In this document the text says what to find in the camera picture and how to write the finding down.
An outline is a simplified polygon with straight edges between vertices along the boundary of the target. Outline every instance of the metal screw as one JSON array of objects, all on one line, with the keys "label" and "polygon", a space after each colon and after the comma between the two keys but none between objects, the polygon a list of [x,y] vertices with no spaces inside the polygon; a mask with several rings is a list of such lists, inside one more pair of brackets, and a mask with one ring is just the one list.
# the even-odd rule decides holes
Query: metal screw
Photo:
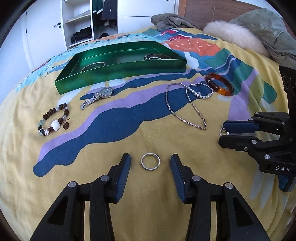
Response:
[{"label": "metal screw", "polygon": [[101,176],[102,181],[108,181],[109,179],[110,179],[110,177],[108,175]]},{"label": "metal screw", "polygon": [[192,176],[192,180],[194,181],[200,181],[200,176]]},{"label": "metal screw", "polygon": [[233,184],[232,183],[225,183],[225,187],[228,188],[228,189],[232,189]]},{"label": "metal screw", "polygon": [[68,187],[73,188],[76,186],[76,182],[69,182]]}]

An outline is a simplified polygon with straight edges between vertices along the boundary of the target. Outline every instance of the green tray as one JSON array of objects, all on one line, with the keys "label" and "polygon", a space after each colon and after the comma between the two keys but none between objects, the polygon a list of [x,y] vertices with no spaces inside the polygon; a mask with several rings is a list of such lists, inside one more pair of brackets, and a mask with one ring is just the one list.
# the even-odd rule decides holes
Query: green tray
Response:
[{"label": "green tray", "polygon": [[[144,60],[148,54],[163,54],[171,59]],[[86,66],[105,62],[105,66],[82,72]],[[187,60],[155,41],[106,45],[77,53],[55,80],[60,94],[107,80],[144,74],[186,71]]]}]

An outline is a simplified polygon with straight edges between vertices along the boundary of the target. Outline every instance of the keyring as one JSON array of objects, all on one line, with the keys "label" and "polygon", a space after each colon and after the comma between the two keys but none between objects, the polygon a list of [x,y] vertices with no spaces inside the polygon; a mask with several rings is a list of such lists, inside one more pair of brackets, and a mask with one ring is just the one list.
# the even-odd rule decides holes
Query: keyring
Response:
[{"label": "keyring", "polygon": [[103,64],[103,66],[105,66],[105,65],[106,65],[106,62],[96,62],[96,63],[89,64],[89,65],[85,66],[85,67],[81,70],[81,72],[86,71],[86,70],[90,70],[90,69],[95,69],[95,68],[102,67],[102,66],[98,66],[98,67],[96,67],[96,64]]},{"label": "keyring", "polygon": [[[212,78],[216,80],[220,80],[222,83],[224,83],[227,86],[228,89],[224,89],[223,87],[218,86],[216,83],[214,83]],[[205,80],[210,87],[212,87],[216,92],[218,92],[221,95],[230,96],[234,92],[234,88],[232,84],[227,79],[223,78],[218,74],[209,73],[205,76]]]},{"label": "keyring", "polygon": [[[157,158],[157,160],[158,160],[158,164],[157,164],[156,167],[154,167],[154,168],[148,168],[148,167],[146,167],[146,166],[143,164],[143,158],[144,158],[145,156],[148,156],[148,155],[150,155],[150,156],[154,156],[154,157]],[[153,170],[157,169],[157,168],[159,167],[159,165],[160,165],[160,159],[159,159],[159,156],[156,155],[156,154],[154,154],[154,153],[146,153],[146,154],[145,154],[144,156],[142,156],[142,158],[141,158],[141,165],[142,165],[142,167],[144,167],[146,170],[148,170],[148,171],[153,171]]]},{"label": "keyring", "polygon": [[225,130],[224,128],[222,128],[219,132],[219,136],[222,136],[222,132],[226,133],[226,135],[229,135],[229,132],[227,130]]},{"label": "keyring", "polygon": [[147,54],[144,57],[144,60],[149,60],[149,59],[171,59],[169,56],[159,54],[159,53],[152,53],[152,54]]}]

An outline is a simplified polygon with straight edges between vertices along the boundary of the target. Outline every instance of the purple stripe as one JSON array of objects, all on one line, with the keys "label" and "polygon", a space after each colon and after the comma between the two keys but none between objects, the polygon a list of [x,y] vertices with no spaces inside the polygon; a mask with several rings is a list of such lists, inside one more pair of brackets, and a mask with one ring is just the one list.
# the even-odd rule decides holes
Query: purple stripe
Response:
[{"label": "purple stripe", "polygon": [[[205,80],[204,77],[198,77],[193,82],[190,82],[190,81],[183,82],[182,81],[182,83],[189,85],[192,83],[199,83],[204,80]],[[37,162],[41,161],[43,159],[43,157],[50,150],[54,149],[55,147],[65,143],[71,139],[77,138],[78,136],[83,134],[87,130],[87,128],[91,125],[93,120],[102,112],[104,112],[106,110],[113,109],[113,108],[131,108],[135,105],[145,103],[148,100],[150,100],[151,98],[153,98],[154,96],[164,93],[166,87],[167,87],[167,84],[164,84],[164,85],[158,85],[158,86],[152,87],[150,89],[136,91],[136,92],[131,93],[130,95],[128,95],[124,99],[114,100],[114,101],[111,101],[111,102],[106,103],[104,105],[98,106],[89,115],[89,117],[85,120],[85,122],[82,123],[82,125],[80,127],[78,127],[76,130],[74,130],[70,133],[62,134],[62,135],[50,140],[49,142],[45,143],[40,150],[40,154],[39,154]],[[180,85],[173,85],[170,87],[169,91],[174,90],[174,89],[178,89],[178,88],[183,88],[183,87]]]},{"label": "purple stripe", "polygon": [[[183,74],[183,75],[186,75],[186,74],[189,74],[189,72],[192,70],[192,68],[188,68],[186,70],[186,72],[183,72],[183,73],[165,73],[165,75],[167,74]],[[135,79],[144,79],[144,78],[152,78],[152,77],[156,77],[156,76],[160,76],[160,75],[164,75],[164,74],[146,74],[146,75],[141,75],[141,76],[135,76],[135,77],[132,77],[130,79],[128,79],[126,82],[124,82],[123,84],[120,84],[120,85],[117,85],[117,86],[113,86],[112,89],[118,89],[118,88],[121,88],[122,86],[124,86],[126,83],[128,82],[131,82]],[[89,92],[87,92],[86,94],[94,94],[96,92],[98,92],[100,89],[102,89],[103,87],[100,87],[100,88],[97,88],[97,89],[93,89],[93,90],[90,90]]]},{"label": "purple stripe", "polygon": [[241,91],[236,96],[234,96],[230,102],[228,120],[246,121],[251,117],[248,110],[249,91],[250,86],[257,75],[257,70],[253,69],[249,77],[241,83]]}]

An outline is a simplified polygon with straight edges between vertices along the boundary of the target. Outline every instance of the bed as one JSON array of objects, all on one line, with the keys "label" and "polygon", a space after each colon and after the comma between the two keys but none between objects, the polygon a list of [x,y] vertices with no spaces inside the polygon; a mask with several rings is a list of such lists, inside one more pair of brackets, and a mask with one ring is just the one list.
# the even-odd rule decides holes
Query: bed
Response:
[{"label": "bed", "polygon": [[[134,41],[157,41],[172,49],[187,59],[186,72],[110,80],[58,94],[54,80],[76,53]],[[288,111],[278,66],[252,50],[192,28],[163,32],[150,28],[112,35],[51,58],[24,78],[0,105],[0,209],[4,217],[21,241],[29,240],[70,181],[92,182],[117,165],[123,153],[129,153],[132,162],[123,198],[110,206],[116,240],[184,240],[191,207],[178,199],[170,171],[170,157],[177,153],[184,165],[209,183],[233,183],[270,239],[281,240],[296,205],[295,190],[282,192],[278,177],[260,172],[247,153],[218,145],[225,120],[247,120],[260,111]],[[208,129],[202,131],[171,114],[165,90],[175,82],[205,83],[205,75],[211,72],[230,80],[234,95],[214,93],[207,100],[194,101],[207,120]],[[112,97],[82,111],[80,105],[104,86],[113,89]],[[172,86],[168,99],[178,115],[201,124],[184,88]],[[43,114],[61,103],[67,103],[70,110],[69,128],[39,135]],[[264,133],[258,137],[274,138]],[[152,172],[140,165],[148,152],[161,159]],[[211,240],[215,240],[214,206],[212,210]],[[89,240],[87,231],[85,240]]]}]

